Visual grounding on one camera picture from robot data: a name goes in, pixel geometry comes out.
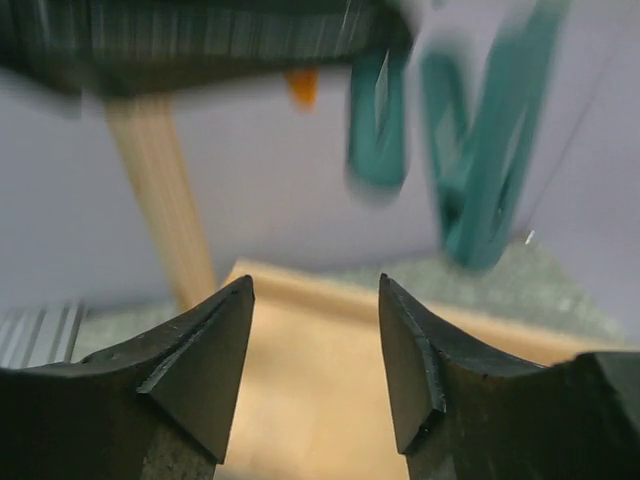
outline wooden stick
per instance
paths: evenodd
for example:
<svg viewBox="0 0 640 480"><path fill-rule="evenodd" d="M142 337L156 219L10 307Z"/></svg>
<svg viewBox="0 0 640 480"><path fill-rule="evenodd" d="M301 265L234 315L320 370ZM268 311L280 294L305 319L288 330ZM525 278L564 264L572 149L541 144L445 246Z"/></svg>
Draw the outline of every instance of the wooden stick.
<svg viewBox="0 0 640 480"><path fill-rule="evenodd" d="M182 308L194 307L212 295L217 285L170 100L111 103L106 105L106 116L173 292Z"/></svg>

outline wooden board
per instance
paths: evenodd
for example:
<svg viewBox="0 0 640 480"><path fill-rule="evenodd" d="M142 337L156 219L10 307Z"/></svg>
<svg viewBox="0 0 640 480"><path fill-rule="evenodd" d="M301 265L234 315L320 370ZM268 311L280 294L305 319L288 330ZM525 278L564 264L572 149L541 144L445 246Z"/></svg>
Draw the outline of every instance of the wooden board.
<svg viewBox="0 0 640 480"><path fill-rule="evenodd" d="M225 465L216 480L401 480L382 362L377 294L239 262L256 305ZM540 363L611 349L440 305L498 348Z"/></svg>

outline teal object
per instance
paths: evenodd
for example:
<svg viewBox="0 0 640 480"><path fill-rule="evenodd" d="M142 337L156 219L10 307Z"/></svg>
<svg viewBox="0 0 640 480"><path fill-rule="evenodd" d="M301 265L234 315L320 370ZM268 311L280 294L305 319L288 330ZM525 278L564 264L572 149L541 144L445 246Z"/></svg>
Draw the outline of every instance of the teal object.
<svg viewBox="0 0 640 480"><path fill-rule="evenodd" d="M352 67L349 174L383 190L400 189L407 175L404 146L407 58L405 51L378 51L356 58Z"/></svg>
<svg viewBox="0 0 640 480"><path fill-rule="evenodd" d="M498 35L473 121L456 58L432 51L422 62L442 242L464 268L493 267L507 245L568 5L541 0L524 27Z"/></svg>

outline white wall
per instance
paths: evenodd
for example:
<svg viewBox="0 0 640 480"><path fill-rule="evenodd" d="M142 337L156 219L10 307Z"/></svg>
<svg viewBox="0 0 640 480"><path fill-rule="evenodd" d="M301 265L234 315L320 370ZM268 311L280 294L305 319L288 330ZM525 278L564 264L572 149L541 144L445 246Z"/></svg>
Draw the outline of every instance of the white wall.
<svg viewBox="0 0 640 480"><path fill-rule="evenodd" d="M459 0L481 64L511 0ZM593 96L633 0L575 2L516 226L523 229ZM238 255L316 270L435 248L409 72L411 170L372 206L344 180L348 72L326 71L315 111L295 111L280 77L177 101L177 123L219 275ZM65 297L94 305L168 294L99 113L81 121L0 96L0 308Z"/></svg>
<svg viewBox="0 0 640 480"><path fill-rule="evenodd" d="M640 7L532 225L600 305L640 339Z"/></svg>

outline orange object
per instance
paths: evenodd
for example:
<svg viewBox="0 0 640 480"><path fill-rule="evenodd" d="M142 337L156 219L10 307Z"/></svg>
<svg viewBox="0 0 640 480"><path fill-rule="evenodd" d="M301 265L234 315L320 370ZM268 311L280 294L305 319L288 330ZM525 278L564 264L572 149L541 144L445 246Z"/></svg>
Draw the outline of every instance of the orange object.
<svg viewBox="0 0 640 480"><path fill-rule="evenodd" d="M296 70L284 76L296 104L304 110L312 110L318 96L318 69Z"/></svg>

